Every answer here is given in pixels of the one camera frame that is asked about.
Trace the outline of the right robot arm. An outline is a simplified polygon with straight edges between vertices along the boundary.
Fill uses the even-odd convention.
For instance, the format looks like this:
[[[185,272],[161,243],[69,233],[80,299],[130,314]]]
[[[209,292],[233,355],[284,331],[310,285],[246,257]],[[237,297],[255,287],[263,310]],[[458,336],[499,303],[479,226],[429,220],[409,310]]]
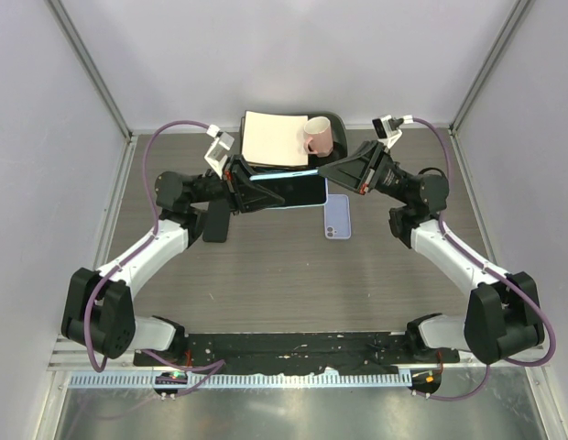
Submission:
[[[392,235],[431,261],[467,300],[462,316],[433,313],[408,323],[404,348],[409,358],[423,362],[437,349],[450,348],[491,365],[513,362],[515,355],[547,342],[548,351],[537,363],[551,359],[556,336],[540,308],[535,280],[483,258],[445,223],[450,190],[446,172],[429,167],[411,174],[376,141],[363,143],[353,155],[318,172],[354,193],[375,190],[399,201],[401,206],[389,212]]]

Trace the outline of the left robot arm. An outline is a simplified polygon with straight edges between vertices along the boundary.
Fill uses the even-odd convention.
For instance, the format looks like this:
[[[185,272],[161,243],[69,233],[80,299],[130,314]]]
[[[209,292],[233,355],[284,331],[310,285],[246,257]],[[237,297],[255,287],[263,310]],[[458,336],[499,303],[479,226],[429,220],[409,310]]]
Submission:
[[[155,223],[143,237],[99,269],[80,268],[71,276],[60,332],[89,356],[115,359],[130,349],[150,349],[165,365],[179,364],[186,353],[182,327],[168,319],[137,317],[137,294],[202,235],[208,213],[199,203],[225,202],[228,213],[235,214],[284,204],[240,156],[219,172],[165,171],[156,180],[155,195]]]

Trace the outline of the black phone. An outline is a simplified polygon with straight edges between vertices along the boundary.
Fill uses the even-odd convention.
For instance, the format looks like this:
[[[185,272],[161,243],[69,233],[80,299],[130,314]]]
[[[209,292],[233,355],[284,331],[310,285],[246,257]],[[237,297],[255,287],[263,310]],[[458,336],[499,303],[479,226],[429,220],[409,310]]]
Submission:
[[[228,238],[230,215],[226,200],[209,202],[202,240],[205,243],[224,243]]]

